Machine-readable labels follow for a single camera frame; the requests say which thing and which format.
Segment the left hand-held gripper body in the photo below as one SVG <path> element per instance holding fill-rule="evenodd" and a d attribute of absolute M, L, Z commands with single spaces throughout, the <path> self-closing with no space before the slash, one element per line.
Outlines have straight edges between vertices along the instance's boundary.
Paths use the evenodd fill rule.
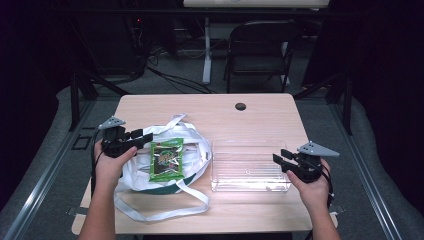
<path fill-rule="evenodd" d="M 100 149 L 106 156 L 117 158 L 127 153 L 129 150 L 134 150 L 134 147 L 129 146 L 127 143 L 129 136 L 124 124 L 124 120 L 111 116 L 99 125 L 99 129 L 103 134 Z"/>

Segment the green snack packet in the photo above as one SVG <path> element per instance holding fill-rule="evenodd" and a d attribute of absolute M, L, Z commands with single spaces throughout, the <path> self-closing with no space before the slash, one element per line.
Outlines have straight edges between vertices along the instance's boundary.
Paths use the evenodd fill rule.
<path fill-rule="evenodd" d="M 182 138 L 152 142 L 149 181 L 168 182 L 183 179 L 182 156 Z"/>

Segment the white tote bag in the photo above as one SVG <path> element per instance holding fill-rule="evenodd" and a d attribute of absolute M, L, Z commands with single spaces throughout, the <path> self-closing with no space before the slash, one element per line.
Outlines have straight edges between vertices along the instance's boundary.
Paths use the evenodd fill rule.
<path fill-rule="evenodd" d="M 183 121 L 183 114 L 175 115 L 164 126 L 156 125 L 146 129 L 153 134 L 152 142 L 162 142 L 173 138 L 183 139 L 182 170 L 183 179 L 168 182 L 150 182 L 150 151 L 151 143 L 140 150 L 136 156 L 129 160 L 123 167 L 123 177 L 119 180 L 114 193 L 114 204 L 117 209 L 129 218 L 139 222 L 153 222 L 173 217 L 187 216 L 203 213 L 209 208 L 209 198 L 202 192 L 192 189 L 190 185 L 200 178 L 207 169 L 211 157 L 211 146 L 194 125 Z M 123 193 L 132 190 L 136 193 L 169 195 L 185 192 L 200 201 L 198 206 L 175 209 L 145 216 L 135 209 L 132 204 L 126 203 Z"/>

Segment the clear plastic box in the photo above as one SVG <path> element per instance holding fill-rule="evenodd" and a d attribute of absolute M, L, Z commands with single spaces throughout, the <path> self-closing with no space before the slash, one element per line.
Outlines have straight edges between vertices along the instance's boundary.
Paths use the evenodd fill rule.
<path fill-rule="evenodd" d="M 221 140 L 212 143 L 211 188 L 222 192 L 286 192 L 291 182 L 273 155 L 284 141 Z"/>

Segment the black metal stand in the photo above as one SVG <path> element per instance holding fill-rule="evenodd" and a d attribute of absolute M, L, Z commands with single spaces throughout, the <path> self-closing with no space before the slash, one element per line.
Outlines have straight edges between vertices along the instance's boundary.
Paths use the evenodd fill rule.
<path fill-rule="evenodd" d="M 353 90 L 353 82 L 350 78 L 350 76 L 347 73 L 338 73 L 333 76 L 330 76 L 329 78 L 312 85 L 309 88 L 306 88 L 305 90 L 301 91 L 300 93 L 297 93 L 294 95 L 295 100 L 303 99 L 312 93 L 318 91 L 319 89 L 329 86 L 330 89 L 328 90 L 325 101 L 328 104 L 337 104 L 340 99 L 343 101 L 343 108 L 342 108 L 342 126 L 344 127 L 345 131 L 351 135 L 351 109 L 352 109 L 352 90 Z"/>
<path fill-rule="evenodd" d="M 73 73 L 73 76 L 70 78 L 70 98 L 71 98 L 71 125 L 69 130 L 73 131 L 80 122 L 80 99 L 79 94 L 82 93 L 83 96 L 88 101 L 96 101 L 99 94 L 94 87 L 94 84 L 100 84 L 112 92 L 124 96 L 128 95 L 129 92 L 121 89 L 115 84 L 107 81 L 105 78 L 101 77 L 98 74 L 95 74 L 92 71 L 88 70 L 78 70 Z"/>

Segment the person's right hand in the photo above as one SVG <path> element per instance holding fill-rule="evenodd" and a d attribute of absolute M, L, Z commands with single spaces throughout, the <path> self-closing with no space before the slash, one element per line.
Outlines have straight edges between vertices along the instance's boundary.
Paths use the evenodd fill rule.
<path fill-rule="evenodd" d="M 329 183 L 324 176 L 312 183 L 304 183 L 292 171 L 286 172 L 291 183 L 298 189 L 301 200 L 310 215 L 328 212 Z"/>

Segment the white desk leg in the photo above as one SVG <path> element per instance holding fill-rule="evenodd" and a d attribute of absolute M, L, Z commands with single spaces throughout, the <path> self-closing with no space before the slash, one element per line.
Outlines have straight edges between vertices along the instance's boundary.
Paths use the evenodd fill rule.
<path fill-rule="evenodd" d="M 211 68 L 212 68 L 210 22 L 208 18 L 206 18 L 204 22 L 204 40 L 205 40 L 205 58 L 204 58 L 202 82 L 208 85 L 211 83 Z"/>

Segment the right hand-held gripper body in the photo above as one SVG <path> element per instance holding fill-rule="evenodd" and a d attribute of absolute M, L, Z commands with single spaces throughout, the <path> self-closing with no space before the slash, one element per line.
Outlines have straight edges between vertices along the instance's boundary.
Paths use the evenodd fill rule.
<path fill-rule="evenodd" d="M 313 141 L 300 146 L 294 160 L 300 168 L 297 176 L 305 183 L 311 183 L 320 178 L 323 166 L 322 157 L 339 157 L 340 154 L 334 150 L 321 146 Z"/>

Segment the aluminium floor rail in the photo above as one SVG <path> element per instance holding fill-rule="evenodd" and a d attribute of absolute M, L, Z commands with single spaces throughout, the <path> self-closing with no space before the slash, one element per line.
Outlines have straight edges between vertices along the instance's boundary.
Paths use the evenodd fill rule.
<path fill-rule="evenodd" d="M 402 240 L 402 236 L 393 221 L 393 218 L 387 208 L 386 202 L 382 198 L 380 191 L 368 169 L 364 157 L 362 156 L 354 138 L 345 129 L 342 121 L 342 113 L 335 104 L 328 105 L 330 112 L 336 122 L 337 127 L 341 131 L 343 140 L 353 156 L 353 165 L 355 166 L 361 185 L 364 188 L 371 207 L 376 215 L 380 226 L 387 240 Z"/>
<path fill-rule="evenodd" d="M 22 240 L 39 207 L 53 185 L 65 157 L 77 139 L 77 133 L 90 115 L 95 103 L 81 104 L 79 120 L 71 121 L 71 110 L 64 102 L 47 132 L 36 156 L 23 179 L 12 194 L 5 208 L 0 212 L 0 240 Z"/>

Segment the person's left hand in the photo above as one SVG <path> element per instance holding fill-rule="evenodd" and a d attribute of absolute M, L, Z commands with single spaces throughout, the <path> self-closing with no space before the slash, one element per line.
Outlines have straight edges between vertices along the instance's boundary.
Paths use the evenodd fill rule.
<path fill-rule="evenodd" d="M 94 188 L 95 196 L 111 195 L 118 184 L 122 168 L 126 162 L 136 155 L 137 148 L 131 147 L 122 155 L 112 158 L 102 152 L 101 141 L 95 144 L 94 156 L 96 183 Z"/>

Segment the black folding chair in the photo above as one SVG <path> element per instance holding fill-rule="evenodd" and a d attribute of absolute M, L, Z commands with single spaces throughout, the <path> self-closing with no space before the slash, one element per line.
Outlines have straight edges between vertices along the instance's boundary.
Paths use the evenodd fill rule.
<path fill-rule="evenodd" d="M 232 76 L 278 76 L 284 92 L 294 54 L 303 29 L 291 20 L 248 21 L 230 33 L 224 81 L 231 92 Z"/>

